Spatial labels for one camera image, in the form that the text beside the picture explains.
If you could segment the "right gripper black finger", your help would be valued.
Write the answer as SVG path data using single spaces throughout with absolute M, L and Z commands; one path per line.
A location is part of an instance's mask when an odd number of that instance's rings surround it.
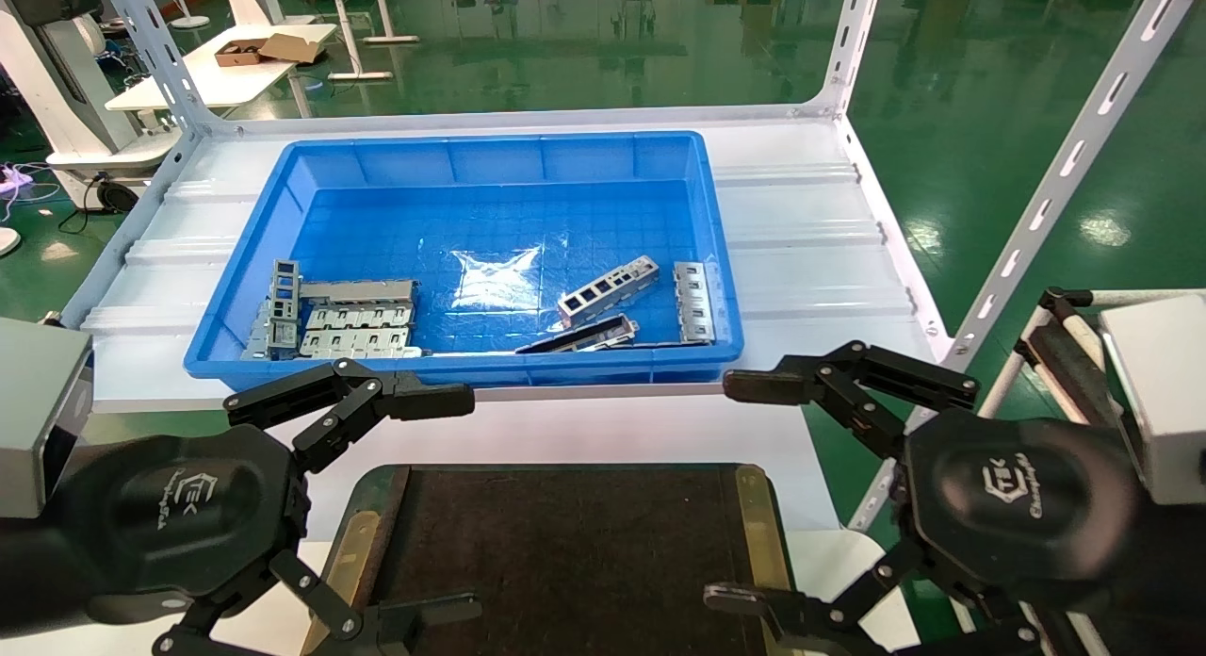
M 772 369 L 728 369 L 724 393 L 755 405 L 818 405 L 882 459 L 904 453 L 904 421 L 874 391 L 914 406 L 970 410 L 980 385 L 929 361 L 851 341 L 826 355 L 785 355 Z
M 861 617 L 886 599 L 912 573 L 937 579 L 952 563 L 923 543 L 900 541 L 877 566 L 850 582 L 827 603 L 806 593 L 753 584 L 712 582 L 706 607 L 715 613 L 751 615 L 762 620 L 777 648 L 822 655 L 888 655 L 888 649 L 862 629 Z M 1040 631 L 1026 617 L 1012 617 L 987 629 L 902 648 L 902 655 L 1037 655 Z

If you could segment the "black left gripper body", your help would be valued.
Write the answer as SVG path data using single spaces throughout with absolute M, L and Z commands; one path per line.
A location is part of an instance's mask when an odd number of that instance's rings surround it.
M 57 488 L 57 591 L 99 623 L 160 617 L 172 601 L 235 615 L 302 539 L 304 492 L 293 451 L 250 424 L 90 447 Z

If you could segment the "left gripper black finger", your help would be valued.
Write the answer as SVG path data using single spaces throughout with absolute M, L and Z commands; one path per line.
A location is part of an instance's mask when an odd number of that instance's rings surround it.
M 292 440 L 295 463 L 309 474 L 330 467 L 384 418 L 457 418 L 475 406 L 478 399 L 469 385 L 426 385 L 408 369 L 376 371 L 346 358 L 288 374 L 224 400 L 233 427 L 253 424 L 262 430 L 322 411 Z
M 327 627 L 327 637 L 314 655 L 414 655 L 425 629 L 431 626 L 474 620 L 482 614 L 478 594 L 453 593 L 437 599 L 376 604 L 358 613 L 315 574 L 293 551 L 281 549 L 263 554 L 254 562 L 262 582 L 270 574 L 283 584 L 309 613 Z M 193 601 L 185 617 L 156 639 L 156 655 L 259 655 L 259 650 L 212 639 L 211 632 L 233 599 L 205 596 Z

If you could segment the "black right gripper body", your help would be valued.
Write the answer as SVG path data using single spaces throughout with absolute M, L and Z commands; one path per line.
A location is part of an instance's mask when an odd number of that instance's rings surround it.
M 1055 607 L 1108 594 L 1143 509 L 1116 432 L 938 415 L 902 455 L 913 529 L 966 587 Z

